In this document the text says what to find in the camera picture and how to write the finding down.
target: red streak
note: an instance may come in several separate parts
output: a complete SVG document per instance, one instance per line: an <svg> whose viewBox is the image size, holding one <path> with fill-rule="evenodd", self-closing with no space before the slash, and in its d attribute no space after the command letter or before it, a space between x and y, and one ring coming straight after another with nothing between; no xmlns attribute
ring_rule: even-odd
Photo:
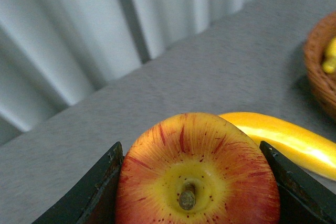
<svg viewBox="0 0 336 224"><path fill-rule="evenodd" d="M145 164L144 162L141 162L140 160L138 160L138 159L136 159L136 158L134 158L134 157L128 157L128 159L130 159L131 161L133 161L133 162L135 162L135 163L137 163L137 164L139 164L139 165L142 165L143 167L145 167L145 168L147 168L147 169L150 169L150 170L153 169L152 167L148 166L148 165Z"/></svg>
<svg viewBox="0 0 336 224"><path fill-rule="evenodd" d="M181 150L182 152L185 153L184 151L184 125L182 126L182 130L181 130L181 133L180 133L180 147L181 147Z"/></svg>
<svg viewBox="0 0 336 224"><path fill-rule="evenodd" d="M217 147L216 147L215 150L213 151L214 154L215 154L215 153L219 150L219 148L223 145L224 140L225 140L225 137L226 137L226 136L224 136L224 137L222 138L222 140L220 141L220 143L217 145Z"/></svg>
<svg viewBox="0 0 336 224"><path fill-rule="evenodd" d="M250 173L248 177L255 177L255 176L261 176L264 174L268 174L268 172L256 172L256 173Z"/></svg>
<svg viewBox="0 0 336 224"><path fill-rule="evenodd" d="M162 125L161 124L159 124L159 128L160 128L161 140L163 142L163 145L166 146L166 139L164 138L163 129L162 129Z"/></svg>

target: apple stem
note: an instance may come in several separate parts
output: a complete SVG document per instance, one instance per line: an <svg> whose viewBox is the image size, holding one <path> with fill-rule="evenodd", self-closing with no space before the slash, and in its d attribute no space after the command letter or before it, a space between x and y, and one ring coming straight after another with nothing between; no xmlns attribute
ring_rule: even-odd
<svg viewBox="0 0 336 224"><path fill-rule="evenodd" d="M178 203L183 210L191 210L196 204L195 186L191 183L186 183L184 189L178 198Z"/></svg>

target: apple skin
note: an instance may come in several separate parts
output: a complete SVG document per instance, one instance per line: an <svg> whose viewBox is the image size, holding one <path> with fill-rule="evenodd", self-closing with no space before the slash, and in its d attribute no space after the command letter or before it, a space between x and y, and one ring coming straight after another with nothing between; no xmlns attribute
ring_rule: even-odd
<svg viewBox="0 0 336 224"><path fill-rule="evenodd" d="M195 186L192 210L179 206ZM278 223L273 173L258 146L217 115L185 113L144 132L122 164L116 224Z"/></svg>

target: yellow fruit in basket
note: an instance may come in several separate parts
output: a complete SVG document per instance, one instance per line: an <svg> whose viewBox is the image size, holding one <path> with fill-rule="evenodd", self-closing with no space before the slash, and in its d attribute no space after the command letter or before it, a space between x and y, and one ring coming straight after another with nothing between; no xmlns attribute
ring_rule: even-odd
<svg viewBox="0 0 336 224"><path fill-rule="evenodd" d="M322 69L325 73L334 73L336 70L336 37L326 47Z"/></svg>

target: artificial fruit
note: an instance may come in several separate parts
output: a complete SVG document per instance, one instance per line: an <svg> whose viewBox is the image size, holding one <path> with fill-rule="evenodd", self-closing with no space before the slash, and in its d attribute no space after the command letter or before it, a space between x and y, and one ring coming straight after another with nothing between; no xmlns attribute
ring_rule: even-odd
<svg viewBox="0 0 336 224"><path fill-rule="evenodd" d="M326 47L322 69L325 73L336 71L336 37L333 37Z"/></svg>
<svg viewBox="0 0 336 224"><path fill-rule="evenodd" d="M279 192L258 146L217 115L185 113L144 132L119 177L116 224L278 223Z"/></svg>
<svg viewBox="0 0 336 224"><path fill-rule="evenodd" d="M295 164L336 181L336 143L290 122L254 112L221 114L257 145L266 141Z"/></svg>

